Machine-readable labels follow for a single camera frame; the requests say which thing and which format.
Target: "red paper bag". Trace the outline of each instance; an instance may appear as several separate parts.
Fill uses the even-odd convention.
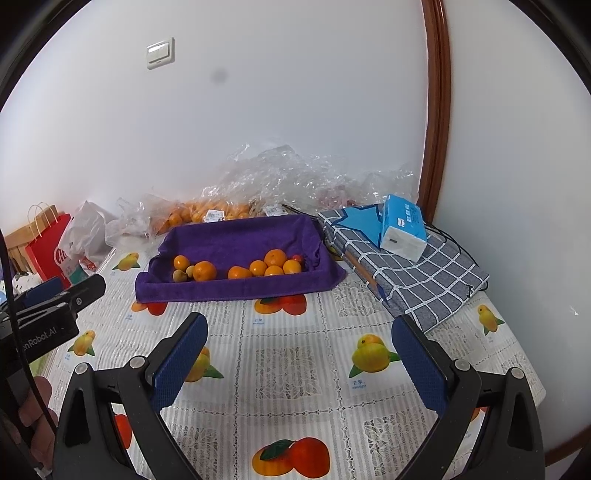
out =
[[[57,247],[57,244],[69,222],[69,213],[58,216],[54,223],[51,223],[40,236],[25,247],[25,251],[41,279],[46,281],[52,277],[60,277],[64,288],[70,287],[71,282],[64,274],[60,264],[70,259],[66,257],[63,250]]]

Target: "paper bag handle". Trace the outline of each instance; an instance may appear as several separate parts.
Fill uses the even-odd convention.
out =
[[[47,205],[47,208],[46,209],[43,209],[41,207],[41,205]],[[31,219],[29,217],[30,217],[31,209],[32,208],[35,208],[35,211],[33,212],[33,214],[35,215],[35,226],[37,227],[37,234],[38,235],[35,235],[35,232],[33,231],[33,228],[31,227],[32,221],[31,221]],[[39,228],[39,223],[38,223],[38,220],[37,220],[37,209],[38,208],[41,210],[41,213],[45,217],[45,220],[47,221],[47,225],[48,226],[51,225],[51,222],[49,221],[49,218],[47,218],[47,213],[46,213],[47,210],[49,210],[51,212],[51,214],[53,215],[53,219],[57,222],[56,214],[53,213],[53,209],[48,204],[46,204],[45,202],[40,202],[40,203],[37,203],[36,205],[31,205],[29,207],[29,210],[27,211],[27,222],[29,223],[29,228],[31,229],[31,233],[33,235],[35,235],[35,237],[43,236],[43,234],[41,233],[41,230]]]

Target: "red fruit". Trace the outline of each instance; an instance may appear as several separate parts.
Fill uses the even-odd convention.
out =
[[[287,450],[296,471],[308,478],[320,478],[330,472],[330,453],[322,440],[306,437]]]
[[[305,295],[289,295],[288,297],[281,297],[279,305],[290,315],[298,316],[306,312],[306,297]]]
[[[162,315],[164,313],[164,311],[166,310],[166,305],[168,305],[168,303],[164,302],[160,302],[160,303],[148,303],[148,311],[154,315],[155,317]]]
[[[119,430],[121,442],[123,442],[123,446],[125,447],[125,450],[127,450],[129,445],[131,445],[131,436],[133,434],[127,415],[121,413],[115,415],[115,424],[117,425],[117,430]]]

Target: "white wall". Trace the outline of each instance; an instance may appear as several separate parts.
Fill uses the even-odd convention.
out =
[[[147,70],[146,46],[169,36],[176,61]],[[0,113],[0,225],[39,201],[192,197],[246,142],[420,169],[426,91],[415,0],[94,0]]]
[[[453,112],[435,221],[491,274],[548,392],[548,449],[591,423],[591,96],[510,2],[446,6]]]

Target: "plastic bag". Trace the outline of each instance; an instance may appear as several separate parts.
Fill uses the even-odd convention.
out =
[[[303,158],[289,145],[272,148],[247,158],[248,145],[222,166],[217,186],[204,189],[205,197],[224,197],[232,203],[249,203],[251,216],[265,206],[288,205],[316,215],[352,205],[383,203],[395,193],[416,201],[417,179],[408,168],[345,174],[335,164],[342,159]]]
[[[175,207],[155,195],[146,194],[136,204],[123,198],[117,200],[121,216],[106,225],[105,242],[111,247],[122,249],[141,249],[152,237],[170,228],[167,223],[171,210]]]
[[[317,215],[352,205],[382,203],[390,193],[415,200],[416,178],[407,169],[350,176],[338,158],[299,156],[289,145],[248,157],[248,145],[222,163],[219,181],[179,202],[147,194],[137,204],[118,200],[121,217],[106,226],[106,243],[139,249],[184,223],[216,222],[298,211]]]
[[[96,271],[111,249],[105,243],[105,218],[89,202],[78,208],[57,247],[88,270]]]

